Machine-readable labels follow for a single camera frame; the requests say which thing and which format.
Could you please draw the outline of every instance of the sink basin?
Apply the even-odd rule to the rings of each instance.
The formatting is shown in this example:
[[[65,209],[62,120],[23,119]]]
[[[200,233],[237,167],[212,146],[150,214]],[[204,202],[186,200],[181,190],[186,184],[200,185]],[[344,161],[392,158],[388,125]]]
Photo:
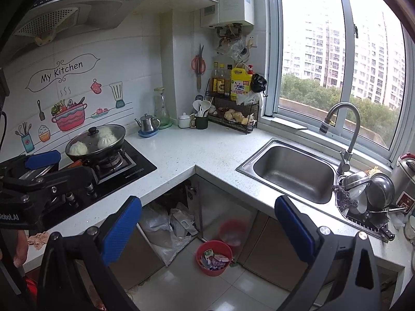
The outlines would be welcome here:
[[[317,204],[331,200],[335,183],[335,171],[327,162],[276,139],[237,170],[287,195]]]

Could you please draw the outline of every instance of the pressure cooker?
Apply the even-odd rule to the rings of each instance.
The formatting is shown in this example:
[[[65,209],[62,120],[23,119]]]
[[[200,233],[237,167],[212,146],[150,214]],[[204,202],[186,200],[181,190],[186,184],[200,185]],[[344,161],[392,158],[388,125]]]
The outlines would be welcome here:
[[[391,173],[395,186],[394,203],[399,207],[407,207],[403,213],[411,213],[415,206],[415,155],[401,155]]]

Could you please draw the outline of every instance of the finger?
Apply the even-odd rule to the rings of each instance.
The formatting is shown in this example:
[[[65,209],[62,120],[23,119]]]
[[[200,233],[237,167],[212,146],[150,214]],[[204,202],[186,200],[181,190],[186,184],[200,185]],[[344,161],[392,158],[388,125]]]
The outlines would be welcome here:
[[[17,231],[17,246],[16,246],[16,255],[13,258],[13,263],[16,268],[21,267],[24,262],[27,260],[27,252],[29,250],[29,245],[27,243],[27,237],[24,233],[24,230]]]

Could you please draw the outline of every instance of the red bucket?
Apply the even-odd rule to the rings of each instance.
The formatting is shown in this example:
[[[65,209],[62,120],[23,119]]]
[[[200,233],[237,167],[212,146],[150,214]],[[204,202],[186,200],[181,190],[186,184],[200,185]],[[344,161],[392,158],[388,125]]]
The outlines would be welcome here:
[[[221,270],[209,270],[202,266],[200,263],[200,257],[206,250],[212,249],[215,254],[221,254],[229,258],[229,262],[225,265],[225,267]],[[196,262],[199,268],[208,276],[219,276],[221,273],[225,271],[228,265],[232,261],[232,250],[229,246],[222,241],[208,241],[200,245],[198,251],[196,251]]]

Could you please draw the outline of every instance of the faucet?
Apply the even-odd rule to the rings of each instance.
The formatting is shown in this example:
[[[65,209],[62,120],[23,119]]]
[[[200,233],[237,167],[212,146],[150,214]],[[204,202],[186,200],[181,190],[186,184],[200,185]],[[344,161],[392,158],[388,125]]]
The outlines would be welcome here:
[[[352,103],[348,103],[346,101],[340,102],[335,104],[327,113],[326,118],[321,122],[320,126],[320,132],[323,134],[326,134],[330,127],[330,120],[331,117],[333,117],[333,114],[341,109],[341,108],[348,108],[353,111],[354,115],[356,116],[356,128],[354,129],[353,137],[350,140],[349,148],[345,151],[340,151],[340,164],[337,168],[337,174],[343,175],[344,172],[348,172],[350,170],[350,164],[349,161],[351,159],[351,156],[353,155],[352,150],[353,146],[356,143],[357,136],[359,134],[360,130],[360,113],[357,110],[356,106],[354,106]]]

